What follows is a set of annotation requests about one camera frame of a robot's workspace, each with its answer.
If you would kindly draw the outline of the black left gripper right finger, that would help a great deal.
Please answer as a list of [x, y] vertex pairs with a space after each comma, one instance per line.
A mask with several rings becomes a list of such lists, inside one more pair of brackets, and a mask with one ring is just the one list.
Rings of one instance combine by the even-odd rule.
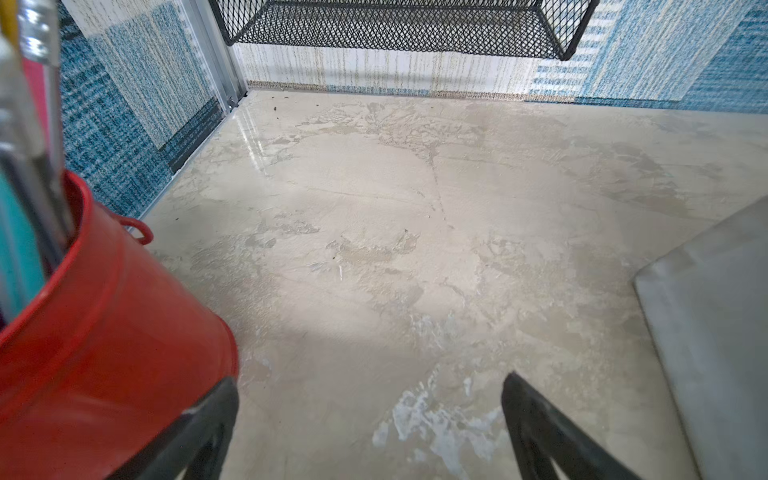
[[523, 479], [639, 479], [516, 372], [501, 406]]

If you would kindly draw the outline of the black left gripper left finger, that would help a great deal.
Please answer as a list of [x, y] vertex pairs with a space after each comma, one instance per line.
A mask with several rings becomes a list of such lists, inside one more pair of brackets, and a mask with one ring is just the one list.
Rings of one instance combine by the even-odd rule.
[[218, 479], [238, 408], [236, 383], [226, 377], [110, 477]]

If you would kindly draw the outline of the white canvas tote bag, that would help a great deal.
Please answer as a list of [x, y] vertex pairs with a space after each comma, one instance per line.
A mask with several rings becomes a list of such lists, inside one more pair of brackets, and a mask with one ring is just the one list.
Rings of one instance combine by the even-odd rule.
[[633, 283], [701, 477], [766, 478], [767, 200]]

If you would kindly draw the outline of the red metal pencil bucket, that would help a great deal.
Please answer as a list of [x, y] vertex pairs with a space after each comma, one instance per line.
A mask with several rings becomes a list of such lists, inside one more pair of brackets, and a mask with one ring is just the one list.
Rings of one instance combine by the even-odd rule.
[[1, 332], [1, 475], [110, 475], [239, 374], [226, 322], [148, 251], [151, 230], [66, 176], [74, 241]]

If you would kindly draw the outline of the bundle of coloured pencils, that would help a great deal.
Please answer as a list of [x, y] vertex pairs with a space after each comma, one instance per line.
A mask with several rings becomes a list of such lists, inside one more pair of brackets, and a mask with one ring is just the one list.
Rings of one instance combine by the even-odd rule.
[[55, 1], [2, 7], [1, 323], [13, 322], [63, 261], [75, 224], [64, 192], [61, 42]]

